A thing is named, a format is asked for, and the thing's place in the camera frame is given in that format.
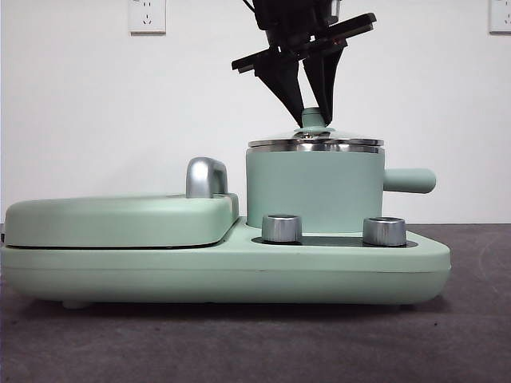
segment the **appliance foot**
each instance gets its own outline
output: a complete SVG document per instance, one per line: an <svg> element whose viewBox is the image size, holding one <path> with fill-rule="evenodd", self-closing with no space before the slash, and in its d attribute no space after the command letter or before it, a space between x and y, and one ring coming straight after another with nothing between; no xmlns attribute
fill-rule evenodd
<svg viewBox="0 0 511 383"><path fill-rule="evenodd" d="M68 310L79 310L85 309L91 306L92 302L81 302L81 301L62 301L62 306Z"/></svg>

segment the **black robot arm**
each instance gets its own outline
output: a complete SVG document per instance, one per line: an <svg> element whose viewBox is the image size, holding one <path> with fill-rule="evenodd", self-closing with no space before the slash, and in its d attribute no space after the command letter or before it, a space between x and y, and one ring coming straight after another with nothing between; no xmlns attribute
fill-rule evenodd
<svg viewBox="0 0 511 383"><path fill-rule="evenodd" d="M376 17L363 14L339 20L340 0L254 0L257 25L266 31L269 48L232 62L240 73L254 74L282 101L302 126L303 98L299 61L326 124L333 112L337 64L346 40L373 29Z"/></svg>

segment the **silver handle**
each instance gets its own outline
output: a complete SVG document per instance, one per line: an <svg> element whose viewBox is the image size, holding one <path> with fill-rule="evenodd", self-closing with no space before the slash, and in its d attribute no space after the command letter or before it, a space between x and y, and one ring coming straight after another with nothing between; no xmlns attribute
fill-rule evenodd
<svg viewBox="0 0 511 383"><path fill-rule="evenodd" d="M213 194L227 193L224 163L208 157L190 160L186 171L186 198L213 198Z"/></svg>

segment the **appliance base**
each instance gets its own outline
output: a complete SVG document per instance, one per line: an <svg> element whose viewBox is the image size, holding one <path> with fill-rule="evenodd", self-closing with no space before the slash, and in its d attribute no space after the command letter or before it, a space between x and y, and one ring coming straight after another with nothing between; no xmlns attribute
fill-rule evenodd
<svg viewBox="0 0 511 383"><path fill-rule="evenodd" d="M89 302L413 304L438 295L450 273L449 248L411 232L415 247L252 242L259 236L241 218L207 247L4 247L2 273L15 290L68 308Z"/></svg>

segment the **mint green pot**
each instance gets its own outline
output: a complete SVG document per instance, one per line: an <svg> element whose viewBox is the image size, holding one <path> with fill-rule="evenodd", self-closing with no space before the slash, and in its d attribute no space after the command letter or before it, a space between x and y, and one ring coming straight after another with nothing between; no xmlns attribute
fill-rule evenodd
<svg viewBox="0 0 511 383"><path fill-rule="evenodd" d="M382 153L248 153L248 224L283 213L300 215L305 232L361 231L382 214L384 164Z"/></svg>
<svg viewBox="0 0 511 383"><path fill-rule="evenodd" d="M365 218L382 215L382 192L427 193L428 169L385 169L383 142L325 128L306 109L304 128L253 141L247 150L248 225L266 214L300 215L310 233L362 231Z"/></svg>

